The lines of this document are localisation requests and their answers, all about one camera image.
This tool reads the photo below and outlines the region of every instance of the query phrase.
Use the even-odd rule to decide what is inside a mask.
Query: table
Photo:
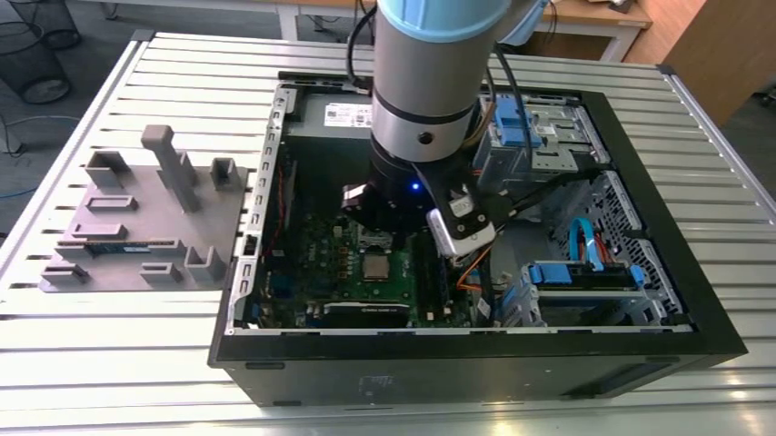
[[[227,374],[206,365],[221,291],[43,294],[39,273],[86,191],[79,165],[96,149],[150,163],[140,131],[170,124],[193,164],[218,155],[258,168],[278,72],[343,73],[342,45],[148,36],[140,32],[126,48],[0,248],[0,431],[776,432],[776,208],[681,82],[648,65],[509,58],[525,85],[604,92],[611,99],[749,349],[715,369],[683,372],[603,401],[259,409]],[[357,72],[370,73],[373,52],[359,48],[354,59]],[[492,68],[505,84],[494,59]]]
[[[609,3],[589,3],[587,0],[562,0],[557,9],[558,34],[608,36],[612,39],[601,61],[621,62],[639,33],[652,26],[639,3],[633,4],[628,14],[611,10]],[[552,9],[548,7],[537,31],[546,32],[550,19]]]
[[[366,7],[374,0],[365,0]],[[114,18],[115,9],[103,2],[103,12]],[[174,7],[199,7],[206,9],[226,9],[251,12],[270,12],[281,20],[282,39],[298,40],[297,18],[301,15],[322,15],[353,17],[354,0],[114,0],[114,4],[158,5]],[[545,10],[542,23],[537,31],[549,30],[550,9]],[[633,5],[628,15],[620,14],[603,4],[591,4],[587,0],[564,0],[558,3],[557,33],[570,35],[608,36],[612,41],[607,47],[601,61],[623,61],[631,45],[641,29],[651,27],[652,20],[639,4]]]

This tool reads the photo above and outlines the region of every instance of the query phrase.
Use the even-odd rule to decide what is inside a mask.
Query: green circuit board
[[[414,238],[422,236],[408,238],[397,249],[390,235],[369,232],[341,215],[307,214],[295,229],[287,241],[286,267],[271,272],[273,327],[317,328],[323,306],[333,302],[405,305],[408,326],[468,325],[468,302],[460,298],[449,302],[454,282],[438,276],[441,259],[433,245],[418,254],[432,262],[418,270]],[[437,308],[434,314],[429,307]]]

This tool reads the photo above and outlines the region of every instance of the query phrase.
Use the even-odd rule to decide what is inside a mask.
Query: label sticker
[[[458,218],[472,213],[472,211],[474,211],[474,203],[469,196],[453,200],[450,202],[450,210],[453,211],[453,215]]]
[[[490,318],[490,304],[488,304],[484,298],[480,298],[480,302],[477,303],[477,310],[480,313],[482,313],[485,318]]]
[[[556,128],[552,125],[537,125],[534,129],[538,134],[556,135]]]
[[[323,118],[326,127],[373,127],[373,106],[370,104],[330,103]]]

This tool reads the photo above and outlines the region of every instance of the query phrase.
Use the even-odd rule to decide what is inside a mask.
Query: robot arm
[[[381,0],[375,13],[373,171],[345,212],[373,230],[430,227],[445,255],[496,231],[461,153],[504,18],[536,0]]]

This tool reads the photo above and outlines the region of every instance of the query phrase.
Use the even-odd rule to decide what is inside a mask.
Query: wire mesh trash bin
[[[71,91],[71,81],[43,39],[40,25],[0,24],[0,79],[30,104],[51,103]]]
[[[71,48],[82,42],[71,11],[64,0],[8,0],[22,20],[40,25],[44,43],[52,50]]]

